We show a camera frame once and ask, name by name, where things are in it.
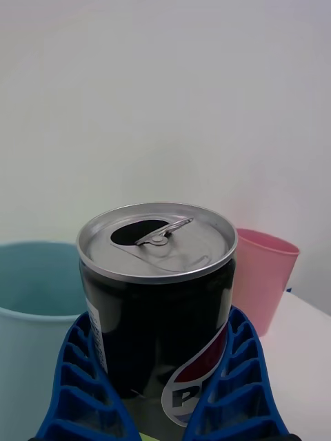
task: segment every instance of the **soda can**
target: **soda can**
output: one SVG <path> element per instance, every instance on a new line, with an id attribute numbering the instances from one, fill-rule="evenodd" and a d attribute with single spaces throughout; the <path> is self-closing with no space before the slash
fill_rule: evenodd
<path id="1" fill-rule="evenodd" d="M 226 342 L 237 231 L 146 203 L 97 216 L 77 246 L 99 361 L 138 430 L 179 441 Z"/>

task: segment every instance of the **can lid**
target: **can lid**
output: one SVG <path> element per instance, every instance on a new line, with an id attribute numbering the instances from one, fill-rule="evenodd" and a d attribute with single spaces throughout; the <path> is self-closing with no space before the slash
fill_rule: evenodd
<path id="1" fill-rule="evenodd" d="M 97 216 L 79 232 L 81 260 L 129 283 L 177 283 L 226 264 L 237 231 L 220 214 L 180 203 L 146 203 Z"/>

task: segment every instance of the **table surface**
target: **table surface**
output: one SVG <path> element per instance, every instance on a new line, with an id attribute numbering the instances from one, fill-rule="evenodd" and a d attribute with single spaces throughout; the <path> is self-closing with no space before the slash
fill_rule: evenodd
<path id="1" fill-rule="evenodd" d="M 303 441 L 330 441 L 331 317 L 286 292 L 261 343 L 288 430 Z"/>

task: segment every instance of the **can rim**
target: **can rim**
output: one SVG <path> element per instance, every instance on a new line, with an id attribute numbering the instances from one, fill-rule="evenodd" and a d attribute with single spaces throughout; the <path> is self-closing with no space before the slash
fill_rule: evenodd
<path id="1" fill-rule="evenodd" d="M 119 272 L 112 272 L 109 269 L 106 268 L 102 268 L 98 265 L 95 265 L 95 263 L 93 262 L 93 260 L 89 259 L 85 253 L 83 252 L 83 250 L 81 249 L 80 246 L 80 238 L 81 238 L 81 234 L 83 231 L 85 231 L 86 227 L 88 227 L 89 224 L 93 224 L 98 218 L 101 218 L 102 216 L 104 216 L 105 214 L 111 213 L 111 212 L 115 212 L 118 209 L 125 209 L 125 208 L 129 208 L 129 207 L 138 207 L 141 205 L 154 205 L 154 204 L 169 204 L 169 205 L 178 205 L 178 206 L 182 206 L 182 207 L 190 207 L 190 208 L 197 208 L 197 209 L 201 209 L 204 210 L 205 212 L 210 212 L 211 214 L 218 216 L 219 218 L 222 218 L 231 228 L 232 231 L 234 233 L 234 241 L 233 244 L 231 246 L 231 248 L 227 251 L 227 253 L 224 254 L 224 256 L 218 260 L 217 262 L 213 262 L 210 265 L 204 267 L 204 268 L 199 268 L 199 269 L 195 269 L 193 271 L 190 271 L 189 273 L 179 273 L 179 274 L 170 274 L 170 275 L 163 275 L 160 277 L 155 277 L 155 276 L 133 276 L 131 274 L 125 274 L 125 273 L 119 273 Z M 110 278 L 113 280 L 118 280 L 120 282 L 126 282 L 126 283 L 136 283 L 136 284 L 140 284 L 140 285 L 164 285 L 164 284 L 168 284 L 168 283 L 180 283 L 180 282 L 185 282 L 188 280 L 193 280 L 195 278 L 198 277 L 202 277 L 202 276 L 206 276 L 207 274 L 210 274 L 214 271 L 216 271 L 217 269 L 221 268 L 222 266 L 224 266 L 232 257 L 232 255 L 234 254 L 237 245 L 238 245 L 238 233 L 237 233 L 237 229 L 235 228 L 235 226 L 225 217 L 220 215 L 220 213 L 217 213 L 211 209 L 205 208 L 205 207 L 201 207 L 199 205 L 193 205 L 193 204 L 186 204 L 186 203 L 178 203 L 178 202 L 147 202 L 147 203 L 137 203 L 137 204 L 129 204 L 129 205 L 124 205 L 121 207 L 117 207 L 111 210 L 108 210 L 104 213 L 99 214 L 98 216 L 95 216 L 94 218 L 90 219 L 80 230 L 79 233 L 77 235 L 77 239 L 76 239 L 76 245 L 77 245 L 77 249 L 78 249 L 78 253 L 79 253 L 79 257 L 82 260 L 82 262 L 89 268 L 91 269 L 93 272 L 96 272 L 98 274 L 101 274 L 102 276 L 106 277 L 106 278 Z"/>

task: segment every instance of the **green object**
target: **green object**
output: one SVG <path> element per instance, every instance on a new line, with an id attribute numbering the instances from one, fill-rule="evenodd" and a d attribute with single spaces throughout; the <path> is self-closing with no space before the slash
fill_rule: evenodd
<path id="1" fill-rule="evenodd" d="M 38 431 L 63 339 L 85 310 L 74 245 L 0 246 L 0 440 Z"/>
<path id="2" fill-rule="evenodd" d="M 151 436 L 144 435 L 143 433 L 140 433 L 141 441 L 159 441 L 156 438 L 152 438 Z"/>

